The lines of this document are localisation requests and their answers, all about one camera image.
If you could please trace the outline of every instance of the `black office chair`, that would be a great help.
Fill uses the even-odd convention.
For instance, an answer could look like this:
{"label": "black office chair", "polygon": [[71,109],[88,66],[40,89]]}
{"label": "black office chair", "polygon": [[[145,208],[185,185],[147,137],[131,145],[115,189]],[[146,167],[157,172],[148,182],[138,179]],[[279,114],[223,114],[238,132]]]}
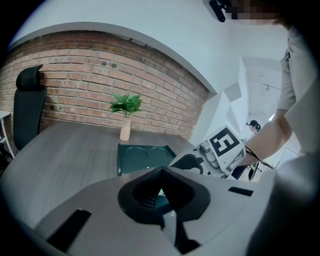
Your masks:
{"label": "black office chair", "polygon": [[16,78],[13,140],[18,150],[22,150],[39,134],[41,114],[47,95],[47,88],[39,83],[39,69],[42,66],[28,67]]}

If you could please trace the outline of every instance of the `person's arm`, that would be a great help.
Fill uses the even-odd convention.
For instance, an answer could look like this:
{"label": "person's arm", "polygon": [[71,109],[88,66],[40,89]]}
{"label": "person's arm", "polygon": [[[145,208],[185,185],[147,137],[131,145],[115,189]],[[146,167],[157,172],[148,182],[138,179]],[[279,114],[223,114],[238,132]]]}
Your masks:
{"label": "person's arm", "polygon": [[[246,142],[246,146],[260,159],[264,160],[276,153],[291,137],[292,129],[288,124],[286,110],[278,109],[272,121],[268,122],[255,136]],[[246,154],[239,166],[257,163],[258,160]]]}

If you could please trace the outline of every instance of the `table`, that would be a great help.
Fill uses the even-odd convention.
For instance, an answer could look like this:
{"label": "table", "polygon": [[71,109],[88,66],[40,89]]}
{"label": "table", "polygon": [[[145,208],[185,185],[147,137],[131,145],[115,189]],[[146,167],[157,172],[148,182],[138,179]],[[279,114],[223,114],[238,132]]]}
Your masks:
{"label": "table", "polygon": [[10,146],[10,143],[9,143],[9,140],[8,140],[8,136],[7,136],[7,133],[6,133],[6,128],[5,128],[5,122],[4,122],[4,118],[9,116],[10,115],[10,112],[8,111],[2,111],[0,110],[0,122],[1,122],[1,126],[2,126],[2,131],[3,131],[3,135],[4,137],[1,138],[0,137],[0,143],[4,143],[6,142],[7,146],[8,146],[8,149],[10,151],[10,154],[13,158],[15,158],[15,155],[11,149],[11,146]]}
{"label": "table", "polygon": [[17,154],[0,179],[13,216],[34,228],[52,209],[86,186],[118,175],[118,143],[168,145],[178,155],[192,147],[178,135],[59,121]]}

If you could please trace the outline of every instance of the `black cable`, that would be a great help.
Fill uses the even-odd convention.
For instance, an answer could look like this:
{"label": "black cable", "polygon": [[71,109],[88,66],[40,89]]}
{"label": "black cable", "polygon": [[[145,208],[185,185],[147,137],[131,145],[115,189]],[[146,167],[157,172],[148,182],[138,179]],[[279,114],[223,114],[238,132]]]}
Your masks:
{"label": "black cable", "polygon": [[264,166],[267,166],[267,167],[269,167],[270,169],[274,169],[274,167],[272,167],[270,164],[268,164],[268,163],[266,163],[265,161],[263,161],[262,159],[260,159],[250,148],[248,148],[247,146],[245,146],[245,148],[247,149],[247,150],[249,150],[249,151],[247,151],[247,150],[245,150],[246,152],[248,152],[250,155],[252,155],[254,158],[256,158],[257,160],[259,160],[259,162],[261,163],[261,164],[263,164]]}

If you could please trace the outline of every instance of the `pink vase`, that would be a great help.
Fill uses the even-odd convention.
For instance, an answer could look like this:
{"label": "pink vase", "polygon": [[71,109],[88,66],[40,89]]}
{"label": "pink vase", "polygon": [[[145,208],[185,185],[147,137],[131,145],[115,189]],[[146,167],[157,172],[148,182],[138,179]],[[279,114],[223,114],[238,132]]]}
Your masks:
{"label": "pink vase", "polygon": [[130,123],[131,120],[125,120],[122,121],[122,127],[120,132],[120,140],[127,141],[130,137]]}

